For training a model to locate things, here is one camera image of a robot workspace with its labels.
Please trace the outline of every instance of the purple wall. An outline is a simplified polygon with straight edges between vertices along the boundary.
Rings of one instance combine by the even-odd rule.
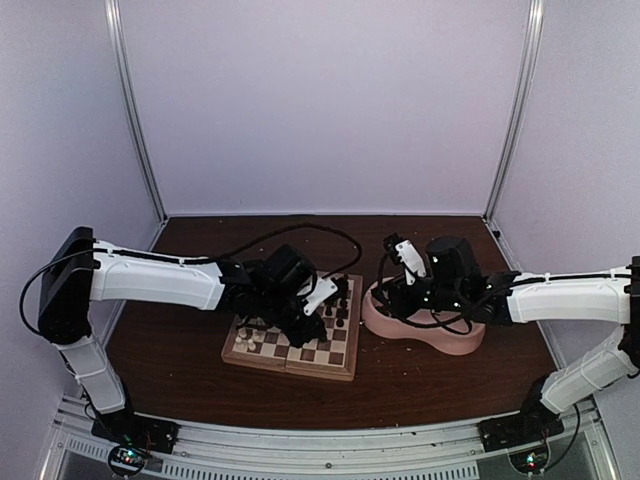
[[[528,2],[122,2],[167,210],[480,213]]]
[[[71,381],[20,323],[23,283],[77,225],[131,247],[146,247],[157,226],[103,2],[0,0],[0,45],[0,477],[30,479]],[[109,313],[95,312],[98,333]]]
[[[548,2],[533,89],[497,221],[527,270],[640,254],[640,4]],[[554,322],[566,361],[611,326]],[[597,395],[622,478],[638,478],[640,383]]]

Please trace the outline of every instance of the wooden chessboard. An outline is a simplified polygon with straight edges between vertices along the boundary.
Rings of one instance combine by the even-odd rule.
[[[236,317],[222,349],[222,360],[234,365],[295,375],[353,380],[358,354],[363,280],[358,275],[348,275],[346,278],[349,289],[345,295],[318,307],[327,329],[326,342],[314,339],[302,348],[293,348],[278,328],[267,328],[262,320],[254,319],[251,324],[257,325],[257,328],[239,330],[241,320]]]

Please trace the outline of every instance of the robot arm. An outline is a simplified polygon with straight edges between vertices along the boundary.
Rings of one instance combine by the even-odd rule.
[[[386,256],[402,265],[405,275],[385,283],[379,278],[374,296],[399,321],[411,324],[411,315],[429,309],[459,312],[447,321],[451,323],[466,318],[509,326],[568,319],[618,325],[581,359],[535,382],[517,415],[483,422],[487,450],[538,440],[543,429],[574,403],[622,377],[638,374],[640,257],[634,257],[629,267],[605,272],[562,276],[505,272],[484,277],[464,239],[432,240],[426,248],[430,272],[416,260],[420,255],[409,241],[394,234],[384,246]]]
[[[250,262],[183,258],[122,249],[80,227],[45,270],[38,327],[87,392],[97,417],[94,434],[141,448],[149,441],[154,450],[170,452],[177,425],[134,414],[126,387],[93,336],[90,302],[140,300],[260,317],[301,347],[326,338],[316,309],[337,291],[333,280],[318,278],[313,264],[288,245]]]

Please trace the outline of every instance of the pink tray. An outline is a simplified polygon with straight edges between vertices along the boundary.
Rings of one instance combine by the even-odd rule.
[[[476,350],[482,343],[484,338],[485,326],[482,324],[472,323],[472,329],[469,335],[456,335],[450,333],[443,328],[421,329],[387,317],[376,310],[375,307],[380,303],[372,297],[371,290],[375,288],[374,283],[364,296],[362,301],[362,320],[369,330],[376,335],[385,338],[414,338],[416,340],[428,343],[432,347],[440,350],[448,355],[467,355]],[[442,314],[439,316],[440,321],[453,318],[454,313]],[[427,311],[420,311],[409,317],[409,320],[429,324],[435,323],[433,316]],[[450,325],[450,328],[465,332],[468,327],[463,320],[459,320]]]

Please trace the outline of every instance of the brown table surface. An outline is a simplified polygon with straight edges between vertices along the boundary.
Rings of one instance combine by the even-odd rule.
[[[506,269],[477,217],[175,218],[156,251],[216,254],[300,221],[343,229],[362,243],[364,257],[349,272],[364,276],[365,289],[375,279],[382,239],[393,232],[411,239],[420,251],[433,237],[463,236],[485,273]],[[355,252],[340,238],[304,230],[269,240],[240,258],[264,257],[285,242],[299,247],[325,271]],[[189,307],[128,302],[107,350],[136,410],[257,428],[423,425],[516,410],[532,381],[554,368],[535,324],[488,328],[480,348],[463,357],[445,355],[415,340],[383,339],[361,326],[353,382],[271,373],[222,362],[231,320],[230,315]]]

